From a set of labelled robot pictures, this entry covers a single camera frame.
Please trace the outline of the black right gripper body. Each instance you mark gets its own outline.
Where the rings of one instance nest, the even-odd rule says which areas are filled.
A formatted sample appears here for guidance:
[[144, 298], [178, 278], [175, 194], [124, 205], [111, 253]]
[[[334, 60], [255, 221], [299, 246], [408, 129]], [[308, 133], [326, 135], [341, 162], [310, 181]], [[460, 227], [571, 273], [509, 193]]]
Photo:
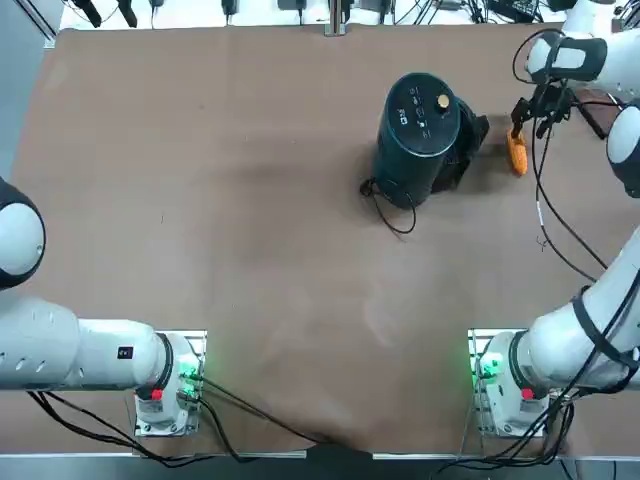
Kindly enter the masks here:
[[538, 85], [531, 99], [533, 117], [545, 119], [551, 123], [569, 120], [573, 106], [573, 91], [564, 84]]

